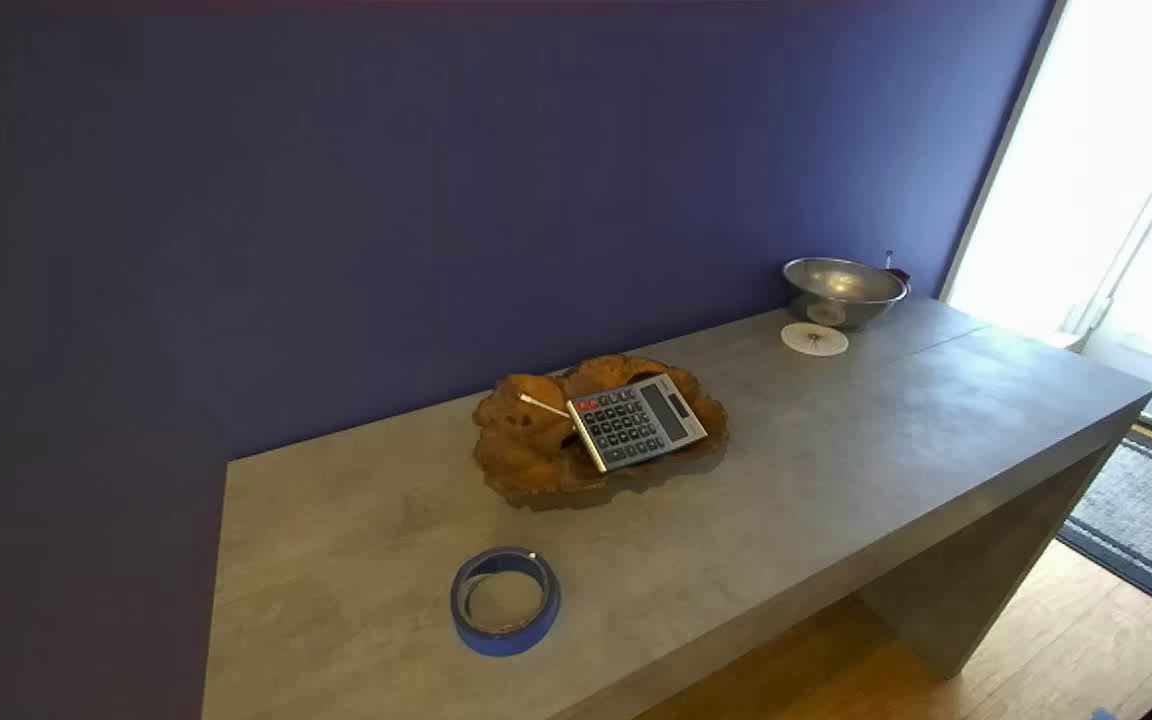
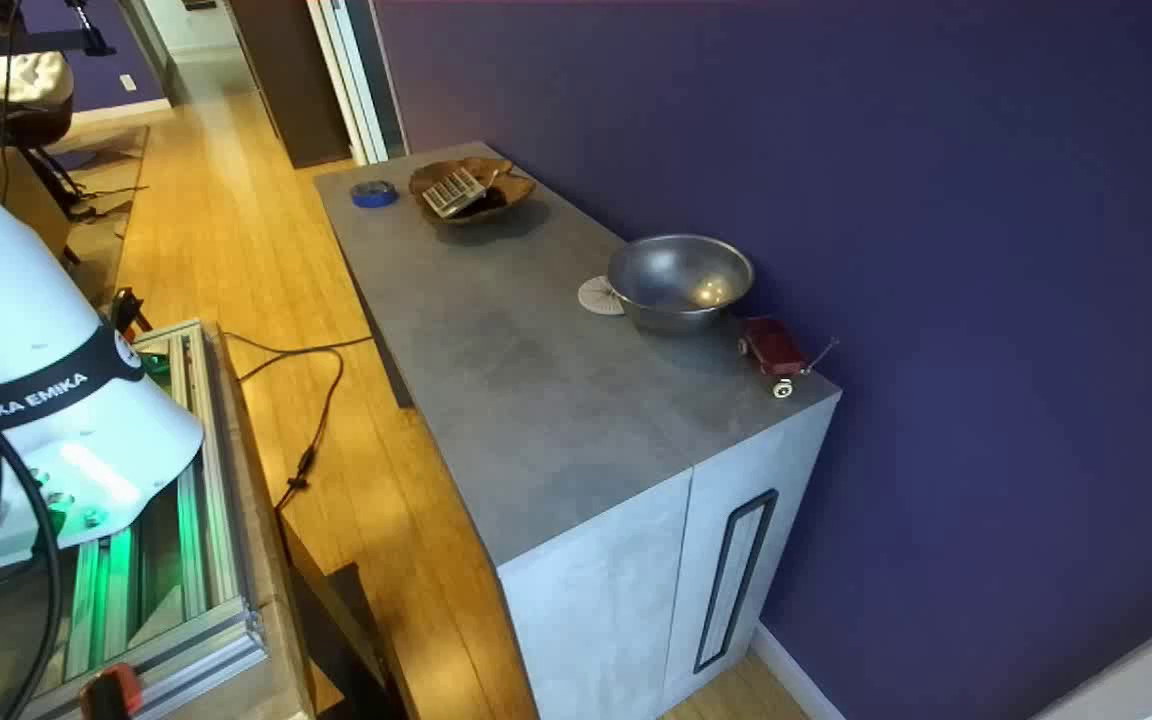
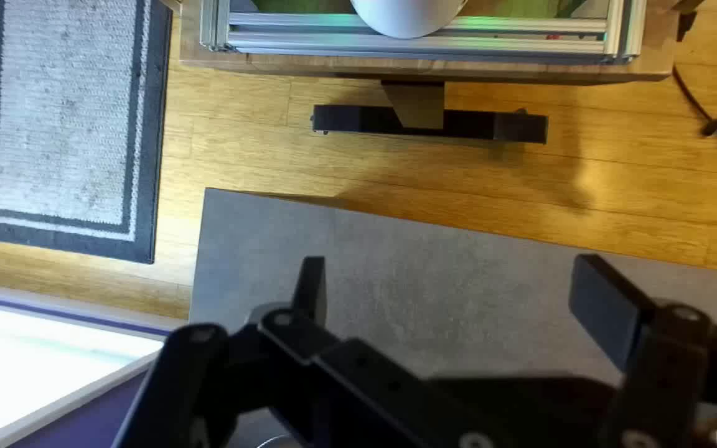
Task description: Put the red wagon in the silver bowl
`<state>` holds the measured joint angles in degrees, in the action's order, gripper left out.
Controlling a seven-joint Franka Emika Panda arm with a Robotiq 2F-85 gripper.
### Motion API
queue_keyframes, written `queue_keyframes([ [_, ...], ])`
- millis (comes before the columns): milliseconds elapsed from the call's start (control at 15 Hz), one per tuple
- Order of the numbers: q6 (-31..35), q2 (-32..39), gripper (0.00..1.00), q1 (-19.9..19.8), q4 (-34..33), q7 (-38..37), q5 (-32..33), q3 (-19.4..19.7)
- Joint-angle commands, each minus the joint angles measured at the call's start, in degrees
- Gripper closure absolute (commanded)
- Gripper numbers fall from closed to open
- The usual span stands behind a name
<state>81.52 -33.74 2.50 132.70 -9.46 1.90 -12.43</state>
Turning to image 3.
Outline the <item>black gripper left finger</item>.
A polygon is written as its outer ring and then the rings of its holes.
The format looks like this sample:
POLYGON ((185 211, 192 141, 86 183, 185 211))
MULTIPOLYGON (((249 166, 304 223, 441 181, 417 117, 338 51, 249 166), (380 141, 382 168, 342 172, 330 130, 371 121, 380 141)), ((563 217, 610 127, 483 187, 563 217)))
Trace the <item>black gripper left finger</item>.
POLYGON ((268 308, 256 320, 263 340, 277 349, 325 349, 326 346, 326 258, 301 262, 294 294, 286 304, 268 308))

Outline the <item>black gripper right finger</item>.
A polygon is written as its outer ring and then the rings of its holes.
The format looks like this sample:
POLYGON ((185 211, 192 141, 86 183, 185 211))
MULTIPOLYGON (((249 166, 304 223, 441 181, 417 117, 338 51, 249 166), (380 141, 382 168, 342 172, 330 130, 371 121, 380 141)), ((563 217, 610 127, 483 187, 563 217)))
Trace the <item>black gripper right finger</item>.
POLYGON ((581 254, 574 262, 570 314, 620 370, 631 369, 648 330, 699 346, 713 335, 713 319, 706 310, 655 300, 599 254, 581 254))

